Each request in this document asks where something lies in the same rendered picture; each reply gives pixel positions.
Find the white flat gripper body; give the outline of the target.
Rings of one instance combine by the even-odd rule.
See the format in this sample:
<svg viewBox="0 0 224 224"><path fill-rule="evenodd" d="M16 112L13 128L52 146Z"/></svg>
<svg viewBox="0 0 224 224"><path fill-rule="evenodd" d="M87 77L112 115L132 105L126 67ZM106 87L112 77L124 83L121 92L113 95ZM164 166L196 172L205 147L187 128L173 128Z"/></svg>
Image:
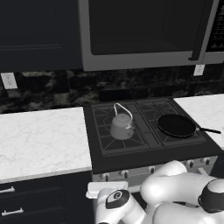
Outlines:
<svg viewBox="0 0 224 224"><path fill-rule="evenodd" d="M127 181L89 182L86 197L97 200L100 197L109 196L116 190L127 190L128 186Z"/></svg>

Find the black gas stove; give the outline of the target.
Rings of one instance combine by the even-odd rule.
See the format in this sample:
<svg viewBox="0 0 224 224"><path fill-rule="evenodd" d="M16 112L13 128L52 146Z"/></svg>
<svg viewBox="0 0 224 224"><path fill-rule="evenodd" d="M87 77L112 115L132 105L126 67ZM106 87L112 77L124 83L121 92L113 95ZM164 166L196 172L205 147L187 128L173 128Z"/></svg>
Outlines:
<svg viewBox="0 0 224 224"><path fill-rule="evenodd" d="M182 162L188 171L195 172L202 167L207 172L213 169L216 158L224 151L205 131L197 131L186 139L177 139L165 135L158 128L158 118L164 114L186 116L187 113L171 98L122 101L134 118L134 133L130 139L114 139L109 131L115 116L112 102L86 105L84 107L87 139L90 150L93 179L105 181L122 180L134 176L147 177L148 167L166 164L172 160ZM210 158L206 165L203 158ZM187 160L194 162L193 168ZM129 171L124 178L121 171Z"/></svg>

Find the dark drawer front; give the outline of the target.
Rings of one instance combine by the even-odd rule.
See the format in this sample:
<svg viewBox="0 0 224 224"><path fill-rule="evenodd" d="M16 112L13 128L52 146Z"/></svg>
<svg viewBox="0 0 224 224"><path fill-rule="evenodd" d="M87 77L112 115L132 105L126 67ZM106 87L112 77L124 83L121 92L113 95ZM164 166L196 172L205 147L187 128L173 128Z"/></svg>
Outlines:
<svg viewBox="0 0 224 224"><path fill-rule="evenodd" d="M0 224L67 224L67 210L63 206L29 211L22 207L23 213L2 216L0 210Z"/></svg>
<svg viewBox="0 0 224 224"><path fill-rule="evenodd" d="M61 195L62 188L57 177L35 178L0 184L0 190L15 188L15 192L0 194L0 201L14 200L26 196Z"/></svg>

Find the black frying pan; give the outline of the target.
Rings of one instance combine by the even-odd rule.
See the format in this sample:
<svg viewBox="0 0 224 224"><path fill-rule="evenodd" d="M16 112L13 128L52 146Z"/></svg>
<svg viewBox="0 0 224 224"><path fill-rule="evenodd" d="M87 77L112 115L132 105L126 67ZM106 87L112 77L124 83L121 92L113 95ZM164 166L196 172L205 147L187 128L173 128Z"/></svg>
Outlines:
<svg viewBox="0 0 224 224"><path fill-rule="evenodd" d="M206 131L214 134L221 133L216 129L197 127L196 124L186 116L175 114L161 115L157 120L157 126L167 136L176 138L191 137L196 131Z"/></svg>

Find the dark base cupboard front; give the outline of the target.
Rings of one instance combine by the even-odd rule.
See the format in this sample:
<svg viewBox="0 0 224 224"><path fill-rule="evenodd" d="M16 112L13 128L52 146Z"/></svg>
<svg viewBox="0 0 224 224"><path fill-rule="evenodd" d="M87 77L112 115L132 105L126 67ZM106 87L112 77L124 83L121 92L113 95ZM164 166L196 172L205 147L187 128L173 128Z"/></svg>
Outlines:
<svg viewBox="0 0 224 224"><path fill-rule="evenodd" d="M224 179L224 153L217 157L210 175L216 178Z"/></svg>

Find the grey microwave oven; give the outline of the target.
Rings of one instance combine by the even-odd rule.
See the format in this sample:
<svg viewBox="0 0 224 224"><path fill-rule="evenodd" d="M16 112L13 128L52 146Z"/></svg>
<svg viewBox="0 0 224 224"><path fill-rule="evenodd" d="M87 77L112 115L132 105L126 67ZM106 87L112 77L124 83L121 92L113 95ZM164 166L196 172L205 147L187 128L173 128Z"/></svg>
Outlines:
<svg viewBox="0 0 224 224"><path fill-rule="evenodd" d="M79 0L83 69L102 71L224 62L224 0L192 62L205 0Z"/></svg>

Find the white wall socket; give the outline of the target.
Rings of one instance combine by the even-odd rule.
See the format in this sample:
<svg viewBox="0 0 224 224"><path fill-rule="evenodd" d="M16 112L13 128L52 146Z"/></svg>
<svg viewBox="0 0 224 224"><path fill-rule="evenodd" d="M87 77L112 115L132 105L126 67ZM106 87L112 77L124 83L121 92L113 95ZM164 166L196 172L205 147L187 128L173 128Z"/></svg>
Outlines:
<svg viewBox="0 0 224 224"><path fill-rule="evenodd" d="M1 78L5 89L18 88L14 73L1 73Z"/></svg>
<svg viewBox="0 0 224 224"><path fill-rule="evenodd" d="M194 76L201 76L204 72L204 68L205 68L204 65L196 65L195 69L194 69L194 72L193 72L193 75Z"/></svg>

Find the dark wall cupboard door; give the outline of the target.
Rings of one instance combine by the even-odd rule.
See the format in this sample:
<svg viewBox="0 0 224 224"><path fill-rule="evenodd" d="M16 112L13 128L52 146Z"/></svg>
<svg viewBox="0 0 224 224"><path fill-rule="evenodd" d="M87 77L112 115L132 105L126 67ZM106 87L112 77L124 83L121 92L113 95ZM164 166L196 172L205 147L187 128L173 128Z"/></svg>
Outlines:
<svg viewBox="0 0 224 224"><path fill-rule="evenodd" d="M0 0L0 72L81 67L78 0Z"/></svg>

